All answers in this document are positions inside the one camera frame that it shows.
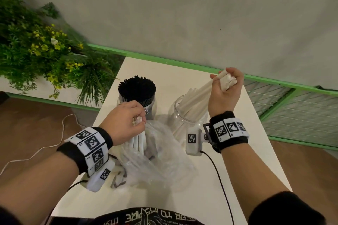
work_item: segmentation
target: black sleeve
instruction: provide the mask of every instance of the black sleeve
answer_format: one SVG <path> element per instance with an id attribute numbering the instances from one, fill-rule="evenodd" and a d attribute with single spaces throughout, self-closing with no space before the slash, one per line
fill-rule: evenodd
<path id="1" fill-rule="evenodd" d="M 1 224 L 6 225 L 21 225 L 19 220 L 10 212 L 8 212 L 6 209 L 2 208 L 0 206 L 0 221 Z"/>
<path id="2" fill-rule="evenodd" d="M 260 203 L 251 213 L 248 225 L 325 225 L 322 214 L 313 210 L 294 193 L 278 193 Z"/>

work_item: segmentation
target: gray wall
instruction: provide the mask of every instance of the gray wall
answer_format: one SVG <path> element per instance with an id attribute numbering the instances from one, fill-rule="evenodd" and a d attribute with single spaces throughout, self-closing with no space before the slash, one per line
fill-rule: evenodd
<path id="1" fill-rule="evenodd" d="M 27 1 L 94 44 L 338 89 L 338 0 Z"/>

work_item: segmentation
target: person's left hand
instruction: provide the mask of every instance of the person's left hand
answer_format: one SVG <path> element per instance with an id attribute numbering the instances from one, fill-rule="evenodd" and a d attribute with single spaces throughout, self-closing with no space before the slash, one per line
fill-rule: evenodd
<path id="1" fill-rule="evenodd" d="M 135 117 L 142 117 L 142 122 L 133 125 Z M 123 144 L 145 130 L 146 112 L 137 101 L 123 102 L 109 112 L 99 127 L 109 133 L 113 146 Z"/>

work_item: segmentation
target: wire mesh panel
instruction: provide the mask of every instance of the wire mesh panel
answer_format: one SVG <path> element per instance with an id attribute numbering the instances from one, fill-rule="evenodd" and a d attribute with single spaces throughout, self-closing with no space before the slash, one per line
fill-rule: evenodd
<path id="1" fill-rule="evenodd" d="M 244 86 L 258 116 L 266 112 L 290 90 L 288 87 L 248 79 L 244 80 Z"/>
<path id="2" fill-rule="evenodd" d="M 303 91 L 262 124 L 269 136 L 338 147 L 338 97 Z"/>

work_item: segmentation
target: floor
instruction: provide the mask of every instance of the floor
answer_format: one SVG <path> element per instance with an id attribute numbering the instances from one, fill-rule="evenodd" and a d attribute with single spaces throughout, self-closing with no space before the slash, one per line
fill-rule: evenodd
<path id="1" fill-rule="evenodd" d="M 79 123 L 91 126 L 97 112 L 71 109 L 9 98 L 0 105 L 0 169 L 10 160 L 31 157 L 39 148 L 58 144 L 62 120 L 75 113 Z M 80 130 L 74 116 L 65 119 L 64 139 Z M 293 191 L 320 211 L 329 223 L 338 224 L 338 159 L 336 153 L 318 148 L 271 141 Z M 57 147 L 44 149 L 34 158 L 10 163 L 0 176 L 0 185 L 20 171 L 45 159 Z"/>

